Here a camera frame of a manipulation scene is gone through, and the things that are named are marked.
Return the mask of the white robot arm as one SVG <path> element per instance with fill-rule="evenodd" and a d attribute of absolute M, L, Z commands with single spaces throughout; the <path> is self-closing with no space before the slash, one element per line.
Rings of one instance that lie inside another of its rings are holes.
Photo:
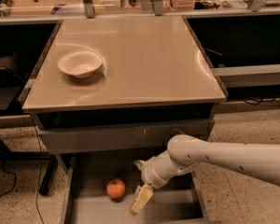
<path fill-rule="evenodd" d="M 143 184 L 136 188 L 130 212 L 134 215 L 141 212 L 156 189 L 175 176 L 192 172 L 201 162 L 280 187 L 280 145 L 207 142 L 178 134 L 169 140 L 167 149 L 160 155 L 134 162 Z"/>

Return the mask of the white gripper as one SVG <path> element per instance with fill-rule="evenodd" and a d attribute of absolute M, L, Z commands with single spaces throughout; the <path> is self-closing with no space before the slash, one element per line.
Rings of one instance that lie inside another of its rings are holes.
<path fill-rule="evenodd" d="M 152 157 L 147 161 L 136 160 L 133 164 L 141 171 L 145 183 L 136 188 L 130 208 L 132 215 L 137 215 L 152 198 L 154 189 L 165 186 L 171 178 L 170 158 L 165 156 Z"/>

